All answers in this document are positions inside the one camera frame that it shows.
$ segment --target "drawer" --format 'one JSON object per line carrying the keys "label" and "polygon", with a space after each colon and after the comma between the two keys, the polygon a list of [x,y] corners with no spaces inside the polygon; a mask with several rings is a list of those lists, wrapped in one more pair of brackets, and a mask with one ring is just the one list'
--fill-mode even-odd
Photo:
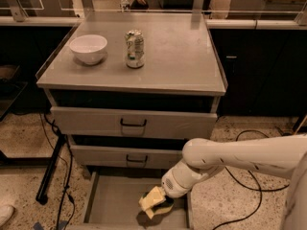
{"label": "drawer", "polygon": [[190,195],[175,200],[173,210],[149,219],[138,200],[161,185],[161,170],[98,168],[92,174],[82,224],[67,230],[193,229]]}
{"label": "drawer", "polygon": [[150,169],[173,167],[181,159],[181,150],[185,143],[142,138],[86,137],[83,139],[84,142],[78,144],[76,140],[81,140],[80,137],[69,136],[72,153],[80,165]]}
{"label": "drawer", "polygon": [[52,107],[64,134],[144,138],[210,138],[217,115],[171,111],[141,111]]}

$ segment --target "black stand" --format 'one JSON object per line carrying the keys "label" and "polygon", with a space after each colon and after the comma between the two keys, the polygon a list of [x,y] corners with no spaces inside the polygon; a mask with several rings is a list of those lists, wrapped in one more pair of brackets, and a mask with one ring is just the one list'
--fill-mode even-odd
{"label": "black stand", "polygon": [[44,177],[41,181],[38,193],[36,195],[36,201],[44,205],[48,201],[46,190],[49,186],[49,181],[54,172],[57,159],[61,147],[65,143],[64,135],[60,134],[56,147],[49,157],[25,157],[25,158],[9,158],[0,150],[0,168],[19,168],[19,167],[45,167],[47,166]]}

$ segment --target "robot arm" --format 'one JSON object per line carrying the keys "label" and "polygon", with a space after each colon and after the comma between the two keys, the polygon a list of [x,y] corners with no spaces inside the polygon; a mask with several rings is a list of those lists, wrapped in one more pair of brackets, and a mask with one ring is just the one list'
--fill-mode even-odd
{"label": "robot arm", "polygon": [[183,158],[162,178],[167,196],[177,198],[231,166],[290,179],[307,151],[307,135],[217,143],[205,139],[188,141]]}

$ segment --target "silver can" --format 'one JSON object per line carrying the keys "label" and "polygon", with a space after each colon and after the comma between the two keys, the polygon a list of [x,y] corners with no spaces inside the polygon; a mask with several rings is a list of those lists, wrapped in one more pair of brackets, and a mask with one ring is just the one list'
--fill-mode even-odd
{"label": "silver can", "polygon": [[140,68],[145,63],[144,36],[140,30],[130,30],[125,35],[127,45],[126,64],[130,68]]}

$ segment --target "white bowl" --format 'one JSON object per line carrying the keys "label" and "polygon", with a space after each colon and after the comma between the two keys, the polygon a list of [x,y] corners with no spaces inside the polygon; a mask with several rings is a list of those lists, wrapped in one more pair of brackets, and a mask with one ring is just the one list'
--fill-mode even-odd
{"label": "white bowl", "polygon": [[98,34],[86,34],[73,39],[69,48],[76,58],[87,65],[95,65],[106,56],[106,39]]}

